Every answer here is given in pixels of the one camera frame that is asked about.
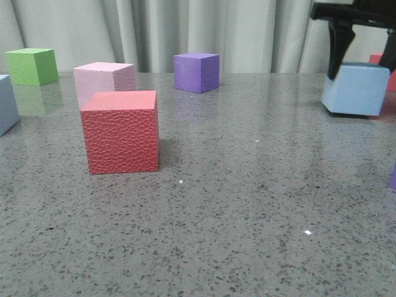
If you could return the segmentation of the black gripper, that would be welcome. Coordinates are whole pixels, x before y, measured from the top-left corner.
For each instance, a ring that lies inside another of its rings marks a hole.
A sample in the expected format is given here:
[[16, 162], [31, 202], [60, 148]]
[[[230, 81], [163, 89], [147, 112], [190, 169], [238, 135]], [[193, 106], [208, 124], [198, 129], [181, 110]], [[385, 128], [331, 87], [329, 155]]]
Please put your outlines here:
[[[353, 24], [395, 27], [395, 1], [353, 1], [352, 4], [315, 2], [310, 17], [314, 20], [344, 20], [329, 22], [330, 58], [327, 76], [334, 80], [355, 38]], [[390, 28], [387, 33], [387, 42], [378, 64], [393, 73], [396, 67], [395, 28]]]

